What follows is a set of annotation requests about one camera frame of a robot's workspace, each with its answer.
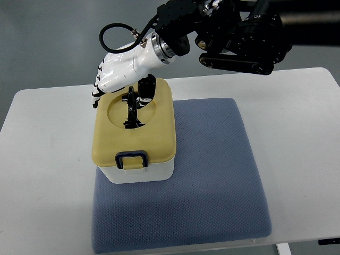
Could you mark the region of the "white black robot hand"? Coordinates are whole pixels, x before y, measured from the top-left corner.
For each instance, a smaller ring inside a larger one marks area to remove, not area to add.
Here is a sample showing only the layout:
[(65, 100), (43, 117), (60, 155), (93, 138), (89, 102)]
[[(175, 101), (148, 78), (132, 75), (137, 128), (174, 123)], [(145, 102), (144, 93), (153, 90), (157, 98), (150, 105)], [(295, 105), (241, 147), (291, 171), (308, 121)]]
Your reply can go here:
[(175, 53), (155, 32), (146, 36), (143, 45), (124, 53), (108, 53), (98, 66), (93, 84), (93, 108), (104, 94), (130, 86), (146, 78), (151, 69), (166, 67), (174, 60)]

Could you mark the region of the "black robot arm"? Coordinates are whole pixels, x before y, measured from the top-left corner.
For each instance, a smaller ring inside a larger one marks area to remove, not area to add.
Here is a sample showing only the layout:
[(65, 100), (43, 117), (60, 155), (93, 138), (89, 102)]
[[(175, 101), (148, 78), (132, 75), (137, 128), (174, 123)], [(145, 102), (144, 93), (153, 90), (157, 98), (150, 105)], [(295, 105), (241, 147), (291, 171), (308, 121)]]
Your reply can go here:
[(155, 32), (173, 54), (188, 34), (209, 68), (269, 75), (294, 45), (339, 45), (339, 1), (168, 1)]

